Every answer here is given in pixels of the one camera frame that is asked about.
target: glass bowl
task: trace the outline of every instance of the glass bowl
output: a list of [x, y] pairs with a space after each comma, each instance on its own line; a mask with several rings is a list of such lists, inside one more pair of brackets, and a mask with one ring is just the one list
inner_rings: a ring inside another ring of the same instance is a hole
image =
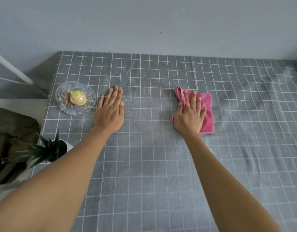
[[[78, 106], [69, 101], [70, 93], [73, 91], [84, 93], [87, 99], [84, 105]], [[67, 81], [61, 84], [55, 92], [55, 98], [61, 110], [76, 116], [87, 113], [96, 103], [96, 94], [92, 88], [77, 81]]]

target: person's left hand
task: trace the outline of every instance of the person's left hand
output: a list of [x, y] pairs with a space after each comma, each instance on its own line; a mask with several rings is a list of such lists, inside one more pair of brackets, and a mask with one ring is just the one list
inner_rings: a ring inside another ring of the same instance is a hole
[[94, 117], [94, 129], [104, 131], [108, 135], [117, 132], [124, 122], [124, 103], [122, 102], [123, 89], [115, 86], [111, 88], [107, 97], [102, 95]]

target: finger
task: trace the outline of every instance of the finger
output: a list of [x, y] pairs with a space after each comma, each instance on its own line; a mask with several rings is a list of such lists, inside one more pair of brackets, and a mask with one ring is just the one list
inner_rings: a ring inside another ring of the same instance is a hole
[[109, 93], [108, 93], [107, 97], [105, 98], [104, 105], [108, 105], [110, 98], [112, 96], [112, 93], [113, 93], [113, 89], [110, 88]]
[[123, 88], [119, 87], [114, 105], [120, 105], [123, 97]]
[[119, 115], [124, 115], [124, 102], [120, 102], [118, 106]]
[[193, 109], [194, 111], [196, 110], [196, 95], [197, 95], [197, 92], [193, 91], [190, 98], [190, 108]]
[[187, 93], [186, 90], [184, 91], [184, 97], [185, 97], [185, 101], [186, 101], [185, 107], [189, 107], [190, 108], [188, 93]]
[[99, 102], [98, 102], [98, 105], [97, 105], [97, 109], [102, 108], [103, 101], [104, 101], [104, 96], [101, 95], [101, 97], [99, 99]]
[[196, 112], [200, 115], [201, 111], [201, 97], [198, 97], [197, 104], [196, 104]]
[[203, 110], [202, 110], [202, 112], [200, 114], [201, 120], [204, 120], [205, 115], [206, 115], [206, 107], [203, 108]]
[[113, 104], [114, 104], [115, 99], [116, 99], [116, 97], [117, 97], [117, 93], [118, 93], [118, 85], [116, 85], [116, 86], [114, 87], [114, 91], [113, 91], [112, 96], [111, 96], [111, 98], [110, 98], [109, 105], [113, 105]]
[[177, 110], [176, 110], [177, 113], [182, 113], [183, 112], [183, 103], [182, 101], [180, 101], [178, 103], [178, 107], [177, 107]]

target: hand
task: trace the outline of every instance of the hand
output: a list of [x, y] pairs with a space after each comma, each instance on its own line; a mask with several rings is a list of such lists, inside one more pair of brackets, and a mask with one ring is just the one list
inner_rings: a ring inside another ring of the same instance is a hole
[[206, 115], [206, 107], [201, 111], [201, 97], [196, 101], [197, 93], [194, 91], [189, 102], [187, 91], [184, 91], [186, 106], [180, 102], [174, 114], [174, 127], [184, 136], [186, 133], [199, 133]]
[[124, 103], [122, 102], [123, 89], [115, 86], [111, 88], [107, 97], [102, 95], [94, 117], [94, 128], [97, 131], [104, 131], [109, 136], [117, 132], [124, 123]]

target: pink microfiber towel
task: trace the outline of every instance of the pink microfiber towel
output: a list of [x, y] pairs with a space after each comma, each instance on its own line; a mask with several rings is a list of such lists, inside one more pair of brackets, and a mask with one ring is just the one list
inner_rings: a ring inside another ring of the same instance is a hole
[[[183, 107], [185, 108], [186, 101], [183, 92], [185, 89], [182, 89], [181, 87], [176, 87], [174, 89], [177, 98], [183, 102]], [[188, 98], [190, 100], [191, 94], [193, 91], [186, 90], [188, 94]], [[202, 128], [200, 130], [200, 133], [214, 133], [214, 119], [212, 114], [212, 94], [205, 94], [205, 93], [199, 93], [197, 92], [197, 97], [201, 97], [201, 112], [204, 107], [207, 108], [207, 113], [204, 117]]]

